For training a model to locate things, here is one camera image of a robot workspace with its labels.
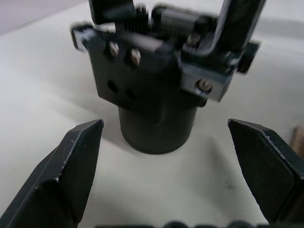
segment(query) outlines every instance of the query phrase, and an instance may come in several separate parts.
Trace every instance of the black cylinder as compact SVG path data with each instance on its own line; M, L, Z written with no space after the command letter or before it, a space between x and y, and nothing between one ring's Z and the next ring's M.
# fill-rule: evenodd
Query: black cylinder
M121 131L125 140L143 153L169 153L189 138L196 109L181 110L164 120L153 121L119 107Z

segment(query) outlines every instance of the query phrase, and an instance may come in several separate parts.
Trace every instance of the hole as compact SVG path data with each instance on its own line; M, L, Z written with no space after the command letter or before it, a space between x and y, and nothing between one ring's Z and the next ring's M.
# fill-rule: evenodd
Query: hole
M126 89L125 93L127 94L128 98L130 98L133 101L137 100L136 93L134 93L131 89Z
M116 93L118 91L117 86L115 85L115 83L111 80L108 81L108 87L109 89L111 89L114 93Z

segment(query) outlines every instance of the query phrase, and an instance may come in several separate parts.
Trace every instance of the white table surface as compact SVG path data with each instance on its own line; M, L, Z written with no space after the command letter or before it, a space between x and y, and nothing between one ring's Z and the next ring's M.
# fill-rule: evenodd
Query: white table surface
M175 4L219 12L221 3ZM268 0L254 34L263 44L249 74L234 76L221 103L210 101L198 110L184 146L157 156L126 143L117 107L97 96L88 54L73 47L69 27L90 21L87 3L0 36L0 214L69 129L103 118L80 228L160 227L176 219L189 226L266 222L242 177L227 121L264 125L287 142L293 127L304 122L303 8L302 0Z

